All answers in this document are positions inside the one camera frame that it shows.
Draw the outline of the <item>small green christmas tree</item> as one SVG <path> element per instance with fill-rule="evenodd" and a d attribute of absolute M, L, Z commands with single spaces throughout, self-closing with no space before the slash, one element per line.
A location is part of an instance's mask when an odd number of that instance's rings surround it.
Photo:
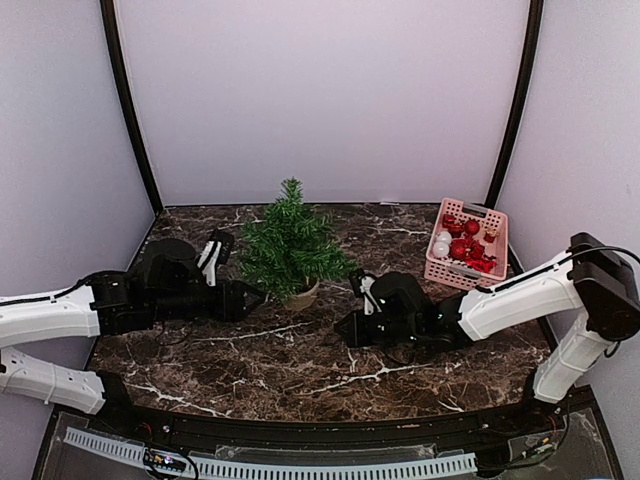
<path fill-rule="evenodd" d="M 335 240 L 331 216 L 304 201 L 294 177 L 281 182 L 261 221 L 244 224 L 242 239 L 242 278 L 290 311 L 309 308 L 321 282 L 344 281 L 358 268 Z"/>

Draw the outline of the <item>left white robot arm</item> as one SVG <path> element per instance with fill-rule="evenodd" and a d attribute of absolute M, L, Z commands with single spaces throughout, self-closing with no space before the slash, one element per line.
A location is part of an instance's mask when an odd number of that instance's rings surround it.
<path fill-rule="evenodd" d="M 117 336 L 171 321 L 241 321 L 266 295 L 242 281 L 218 279 L 233 244 L 233 236 L 222 232 L 214 232 L 202 251 L 180 239 L 153 241 L 126 271 L 100 271 L 65 290 L 2 299 L 2 392 L 101 416 L 120 436 L 134 435 L 141 415 L 119 375 L 65 368 L 18 346 Z"/>

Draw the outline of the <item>pink plastic basket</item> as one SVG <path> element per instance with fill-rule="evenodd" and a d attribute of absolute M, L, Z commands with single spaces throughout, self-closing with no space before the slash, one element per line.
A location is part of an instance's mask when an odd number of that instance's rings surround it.
<path fill-rule="evenodd" d="M 507 277 L 508 237 L 506 214 L 445 198 L 428 244 L 424 277 L 462 290 L 498 284 Z"/>

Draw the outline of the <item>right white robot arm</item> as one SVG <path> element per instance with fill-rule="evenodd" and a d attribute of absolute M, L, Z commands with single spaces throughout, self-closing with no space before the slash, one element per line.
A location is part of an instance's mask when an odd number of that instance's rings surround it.
<path fill-rule="evenodd" d="M 364 306 L 334 330 L 350 348 L 414 344 L 440 353 L 546 315 L 575 312 L 569 331 L 532 374 L 530 396 L 511 410 L 511 426 L 530 434 L 547 420 L 548 404 L 563 400 L 611 346 L 638 334 L 638 262 L 635 253 L 580 232 L 565 251 L 535 269 L 438 303 L 411 274 L 376 277 L 358 269 L 349 281 Z"/>

